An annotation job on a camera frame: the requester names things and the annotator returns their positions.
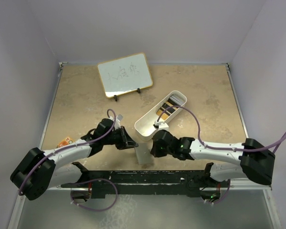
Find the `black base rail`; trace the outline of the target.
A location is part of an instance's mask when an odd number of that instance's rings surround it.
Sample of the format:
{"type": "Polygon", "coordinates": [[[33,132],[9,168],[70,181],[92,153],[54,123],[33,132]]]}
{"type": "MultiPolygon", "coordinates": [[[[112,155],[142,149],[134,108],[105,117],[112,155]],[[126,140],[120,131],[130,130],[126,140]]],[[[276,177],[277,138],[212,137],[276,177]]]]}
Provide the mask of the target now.
{"type": "Polygon", "coordinates": [[[114,183],[120,195],[183,195],[197,198],[208,188],[228,187],[228,182],[213,181],[202,170],[182,171],[84,171],[78,181],[63,184],[63,188],[87,188],[91,180],[91,198],[115,194],[114,183]]]}

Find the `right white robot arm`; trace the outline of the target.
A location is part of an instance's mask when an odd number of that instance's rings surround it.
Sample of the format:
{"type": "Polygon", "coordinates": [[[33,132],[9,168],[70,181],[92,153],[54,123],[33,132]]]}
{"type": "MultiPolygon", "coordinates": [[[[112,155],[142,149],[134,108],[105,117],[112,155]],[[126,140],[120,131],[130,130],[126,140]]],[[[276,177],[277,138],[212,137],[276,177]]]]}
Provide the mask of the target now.
{"type": "Polygon", "coordinates": [[[193,137],[176,138],[166,130],[153,137],[151,155],[172,155],[179,160],[211,160],[203,174],[203,183],[213,187],[228,179],[248,178],[252,182],[269,186],[275,163],[275,154],[258,141],[247,138],[244,143],[201,143],[193,137]]]}

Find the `orange card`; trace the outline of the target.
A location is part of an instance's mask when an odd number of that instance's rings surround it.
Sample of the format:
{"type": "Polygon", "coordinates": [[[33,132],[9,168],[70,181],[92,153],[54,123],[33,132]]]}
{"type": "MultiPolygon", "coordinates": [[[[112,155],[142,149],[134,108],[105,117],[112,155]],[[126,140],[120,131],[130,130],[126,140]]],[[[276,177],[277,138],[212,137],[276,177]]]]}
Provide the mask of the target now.
{"type": "Polygon", "coordinates": [[[72,143],[73,143],[73,139],[68,136],[64,138],[60,143],[58,143],[57,148],[67,146],[72,143]]]}

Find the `small whiteboard wooden frame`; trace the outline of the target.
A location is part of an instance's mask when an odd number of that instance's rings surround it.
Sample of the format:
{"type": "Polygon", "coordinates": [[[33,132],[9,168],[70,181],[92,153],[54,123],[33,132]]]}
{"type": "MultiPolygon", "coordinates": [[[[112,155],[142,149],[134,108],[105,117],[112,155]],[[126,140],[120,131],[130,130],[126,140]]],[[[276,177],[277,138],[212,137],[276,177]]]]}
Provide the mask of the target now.
{"type": "Polygon", "coordinates": [[[97,64],[105,96],[114,98],[153,86],[146,55],[133,55],[97,64]]]}

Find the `white oblong plastic tray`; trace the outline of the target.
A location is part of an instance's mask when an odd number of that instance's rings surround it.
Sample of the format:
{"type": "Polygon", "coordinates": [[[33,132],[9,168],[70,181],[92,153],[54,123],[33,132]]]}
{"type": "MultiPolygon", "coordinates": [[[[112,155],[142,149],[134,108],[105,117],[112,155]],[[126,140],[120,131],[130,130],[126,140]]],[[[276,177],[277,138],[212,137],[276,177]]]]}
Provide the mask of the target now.
{"type": "Polygon", "coordinates": [[[134,128],[143,141],[149,141],[160,129],[168,129],[168,123],[185,107],[187,97],[180,91],[170,92],[150,111],[135,122],[134,128]]]}

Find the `grey card holder wallet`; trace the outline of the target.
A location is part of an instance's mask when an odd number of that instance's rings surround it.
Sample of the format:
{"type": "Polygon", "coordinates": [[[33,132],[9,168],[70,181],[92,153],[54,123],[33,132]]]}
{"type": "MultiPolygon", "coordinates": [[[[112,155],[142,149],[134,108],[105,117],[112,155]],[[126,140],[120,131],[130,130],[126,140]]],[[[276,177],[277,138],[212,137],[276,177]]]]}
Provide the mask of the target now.
{"type": "Polygon", "coordinates": [[[139,143],[135,148],[135,154],[139,165],[153,164],[153,157],[150,154],[147,143],[139,143]]]}

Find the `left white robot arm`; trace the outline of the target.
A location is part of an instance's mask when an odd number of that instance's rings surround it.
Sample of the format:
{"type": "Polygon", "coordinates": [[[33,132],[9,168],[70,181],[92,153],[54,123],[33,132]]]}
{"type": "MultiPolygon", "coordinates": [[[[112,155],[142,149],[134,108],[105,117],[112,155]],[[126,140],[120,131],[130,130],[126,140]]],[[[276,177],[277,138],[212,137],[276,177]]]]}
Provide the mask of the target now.
{"type": "Polygon", "coordinates": [[[10,180],[19,189],[18,194],[29,200],[39,198],[47,189],[57,185],[74,183],[83,187],[89,176],[76,161],[101,152],[107,145],[125,150],[137,147],[138,143],[128,135],[124,126],[105,118],[96,128],[69,145],[44,151],[32,148],[12,172],[10,180]]]}

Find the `gold black striped card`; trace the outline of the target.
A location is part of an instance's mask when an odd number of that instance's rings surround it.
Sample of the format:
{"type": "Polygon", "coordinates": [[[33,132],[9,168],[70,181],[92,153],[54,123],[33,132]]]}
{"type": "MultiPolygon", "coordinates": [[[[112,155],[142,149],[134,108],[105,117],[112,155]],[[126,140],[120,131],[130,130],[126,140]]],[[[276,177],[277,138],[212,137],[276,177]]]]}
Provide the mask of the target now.
{"type": "Polygon", "coordinates": [[[177,107],[174,107],[168,101],[164,102],[163,105],[159,108],[156,114],[163,120],[166,120],[169,116],[171,116],[176,110],[177,107]]]}

